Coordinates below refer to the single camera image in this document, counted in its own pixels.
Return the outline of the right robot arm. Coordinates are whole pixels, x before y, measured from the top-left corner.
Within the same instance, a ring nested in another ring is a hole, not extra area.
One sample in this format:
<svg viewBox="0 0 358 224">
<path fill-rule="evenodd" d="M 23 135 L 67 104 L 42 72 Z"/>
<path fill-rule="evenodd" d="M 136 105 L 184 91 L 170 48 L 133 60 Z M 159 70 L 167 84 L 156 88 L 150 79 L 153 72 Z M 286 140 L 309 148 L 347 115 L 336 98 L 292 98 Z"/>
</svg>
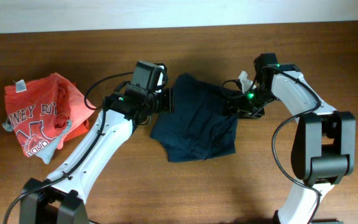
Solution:
<svg viewBox="0 0 358 224">
<path fill-rule="evenodd" d="M 254 68 L 253 80 L 246 72 L 233 80 L 237 92 L 221 90 L 229 103 L 227 111 L 241 119 L 259 119 L 274 101 L 286 106 L 291 116 L 274 131 L 271 147 L 277 167 L 293 185 L 272 223 L 316 223 L 314 217 L 323 198 L 354 171 L 356 118 L 326 103 L 297 65 L 280 63 L 274 53 L 260 54 Z M 293 172 L 289 174 L 279 161 L 276 140 L 292 121 L 297 128 L 290 155 Z"/>
</svg>

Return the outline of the dark navy blue shorts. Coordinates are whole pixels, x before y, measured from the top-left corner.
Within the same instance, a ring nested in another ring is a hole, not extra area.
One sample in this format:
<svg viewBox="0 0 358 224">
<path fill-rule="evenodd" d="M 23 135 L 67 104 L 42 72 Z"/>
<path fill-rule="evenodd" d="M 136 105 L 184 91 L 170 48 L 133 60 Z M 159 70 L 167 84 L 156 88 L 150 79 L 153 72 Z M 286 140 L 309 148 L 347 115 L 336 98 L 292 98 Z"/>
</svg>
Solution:
<svg viewBox="0 0 358 224">
<path fill-rule="evenodd" d="M 174 85 L 174 112 L 160 114 L 150 137 L 166 150 L 169 162 L 188 162 L 236 152 L 238 119 L 226 115 L 227 100 L 220 87 L 188 73 Z"/>
</svg>

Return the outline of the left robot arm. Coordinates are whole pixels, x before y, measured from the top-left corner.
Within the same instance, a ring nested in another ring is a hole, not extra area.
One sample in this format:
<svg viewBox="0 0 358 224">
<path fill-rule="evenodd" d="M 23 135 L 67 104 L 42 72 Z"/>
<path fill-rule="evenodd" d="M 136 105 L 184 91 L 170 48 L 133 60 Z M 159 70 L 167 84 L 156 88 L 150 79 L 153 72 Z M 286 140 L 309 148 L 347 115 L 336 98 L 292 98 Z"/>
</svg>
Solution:
<svg viewBox="0 0 358 224">
<path fill-rule="evenodd" d="M 138 61 L 131 76 L 104 98 L 93 127 L 68 158 L 44 181 L 27 181 L 16 200 L 19 223 L 92 223 L 85 204 L 110 158 L 153 114 L 174 110 L 165 64 Z"/>
</svg>

